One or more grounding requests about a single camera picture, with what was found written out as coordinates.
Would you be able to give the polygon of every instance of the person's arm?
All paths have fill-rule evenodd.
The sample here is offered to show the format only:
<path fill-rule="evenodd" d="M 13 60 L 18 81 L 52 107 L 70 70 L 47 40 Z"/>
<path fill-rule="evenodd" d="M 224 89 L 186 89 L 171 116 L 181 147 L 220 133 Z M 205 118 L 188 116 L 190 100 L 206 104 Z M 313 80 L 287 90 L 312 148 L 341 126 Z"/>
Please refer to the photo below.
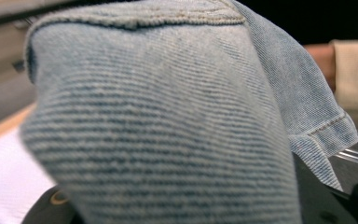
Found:
<path fill-rule="evenodd" d="M 305 46 L 358 129 L 358 40 Z"/>

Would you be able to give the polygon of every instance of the blue denim garment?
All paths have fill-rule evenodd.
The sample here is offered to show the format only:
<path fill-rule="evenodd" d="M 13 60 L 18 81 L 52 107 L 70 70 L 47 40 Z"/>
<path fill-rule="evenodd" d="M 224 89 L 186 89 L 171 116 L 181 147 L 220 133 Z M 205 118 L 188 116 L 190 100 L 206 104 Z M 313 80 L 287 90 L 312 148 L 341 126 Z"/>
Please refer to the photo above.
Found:
<path fill-rule="evenodd" d="M 77 8 L 26 51 L 23 141 L 88 223 L 300 223 L 289 146 L 334 186 L 356 138 L 308 54 L 235 2 Z"/>

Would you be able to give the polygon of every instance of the denim sleeve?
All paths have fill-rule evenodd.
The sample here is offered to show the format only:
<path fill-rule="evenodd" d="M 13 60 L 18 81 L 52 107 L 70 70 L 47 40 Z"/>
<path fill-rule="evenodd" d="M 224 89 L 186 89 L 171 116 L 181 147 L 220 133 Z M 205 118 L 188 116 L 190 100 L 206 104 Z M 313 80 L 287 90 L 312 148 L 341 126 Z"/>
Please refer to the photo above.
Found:
<path fill-rule="evenodd" d="M 26 51 L 22 139 L 87 223 L 300 223 L 288 135 L 229 2 L 74 9 Z"/>
<path fill-rule="evenodd" d="M 251 38 L 281 111 L 290 147 L 326 185 L 340 189 L 328 157 L 358 136 L 309 54 L 285 31 L 233 1 Z"/>

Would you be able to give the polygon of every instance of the person's hand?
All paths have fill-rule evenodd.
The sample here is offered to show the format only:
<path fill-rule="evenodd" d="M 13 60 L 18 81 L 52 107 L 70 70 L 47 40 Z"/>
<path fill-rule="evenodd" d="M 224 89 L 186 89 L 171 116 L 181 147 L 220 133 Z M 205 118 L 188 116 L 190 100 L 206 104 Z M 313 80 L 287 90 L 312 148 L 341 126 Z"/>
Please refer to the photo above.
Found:
<path fill-rule="evenodd" d="M 330 89 L 334 92 L 336 90 L 336 54 L 334 47 L 329 44 L 317 44 L 306 45 L 304 48 L 318 64 Z"/>

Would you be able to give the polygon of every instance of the white surface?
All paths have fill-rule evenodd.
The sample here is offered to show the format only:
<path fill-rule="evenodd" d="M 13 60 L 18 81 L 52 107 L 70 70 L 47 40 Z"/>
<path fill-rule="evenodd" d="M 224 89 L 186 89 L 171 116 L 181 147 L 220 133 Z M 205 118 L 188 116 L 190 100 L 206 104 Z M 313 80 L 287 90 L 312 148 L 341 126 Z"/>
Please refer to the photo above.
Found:
<path fill-rule="evenodd" d="M 0 137 L 0 224 L 21 223 L 55 183 L 25 150 L 16 128 Z"/>

